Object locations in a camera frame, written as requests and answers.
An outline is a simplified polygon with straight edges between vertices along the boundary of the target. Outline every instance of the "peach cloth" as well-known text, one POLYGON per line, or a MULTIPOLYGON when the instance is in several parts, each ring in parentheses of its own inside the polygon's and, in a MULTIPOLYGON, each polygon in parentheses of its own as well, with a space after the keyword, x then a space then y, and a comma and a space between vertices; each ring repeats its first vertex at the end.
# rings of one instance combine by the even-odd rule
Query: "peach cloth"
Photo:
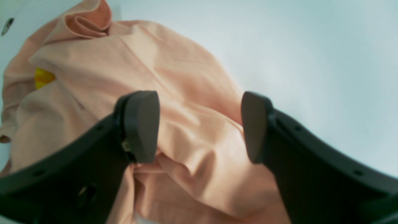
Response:
POLYGON ((7 170, 71 143, 112 113, 120 96, 156 90, 156 160, 126 169, 107 224, 134 223, 133 211, 161 224, 289 223, 272 173, 249 162, 243 91, 219 62, 160 24, 111 16, 106 1, 85 0, 35 32, 12 59, 0 129, 0 141, 11 140, 7 170), (56 80, 36 90, 37 67, 56 80))

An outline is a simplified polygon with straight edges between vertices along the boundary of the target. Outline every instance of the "black plastic arm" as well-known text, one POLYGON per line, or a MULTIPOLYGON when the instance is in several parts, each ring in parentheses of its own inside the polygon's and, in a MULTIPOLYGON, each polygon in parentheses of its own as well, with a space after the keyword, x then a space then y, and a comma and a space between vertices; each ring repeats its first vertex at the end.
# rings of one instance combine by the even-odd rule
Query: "black plastic arm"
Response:
POLYGON ((26 224, 103 224, 127 166, 154 160, 154 91, 121 97, 115 111, 64 149, 0 179, 0 214, 26 224))
POLYGON ((245 92, 242 119, 248 156, 274 173, 293 224, 397 222, 396 178, 328 146, 262 95, 245 92))

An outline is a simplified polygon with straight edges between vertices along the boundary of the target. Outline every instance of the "yellow patch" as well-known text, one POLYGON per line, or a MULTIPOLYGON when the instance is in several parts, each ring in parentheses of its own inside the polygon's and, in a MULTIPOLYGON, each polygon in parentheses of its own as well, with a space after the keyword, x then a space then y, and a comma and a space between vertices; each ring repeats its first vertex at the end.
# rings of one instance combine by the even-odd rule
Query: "yellow patch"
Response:
POLYGON ((55 75, 52 74, 51 72, 36 68, 36 73, 35 73, 36 89, 40 89, 41 87, 49 84, 54 80, 55 80, 55 75))

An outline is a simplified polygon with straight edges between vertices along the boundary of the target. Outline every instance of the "hole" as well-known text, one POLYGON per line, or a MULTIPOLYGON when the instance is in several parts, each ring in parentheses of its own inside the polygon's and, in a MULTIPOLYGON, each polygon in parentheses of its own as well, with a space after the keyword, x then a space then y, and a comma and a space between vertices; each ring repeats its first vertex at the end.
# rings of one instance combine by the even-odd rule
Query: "hole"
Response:
POLYGON ((14 18, 9 19, 9 20, 8 20, 8 23, 7 23, 7 28, 10 28, 10 26, 11 26, 13 23, 14 23, 14 18))
POLYGON ((363 172, 359 171, 359 170, 354 170, 354 174, 356 174, 358 176, 363 176, 363 172))
POLYGON ((97 196, 97 187, 95 184, 92 183, 82 187, 77 197, 78 209, 83 209, 89 206, 91 203, 93 203, 96 200, 96 196, 97 196))
POLYGON ((45 173, 44 169, 38 170, 36 172, 33 173, 33 176, 38 177, 41 176, 45 173))

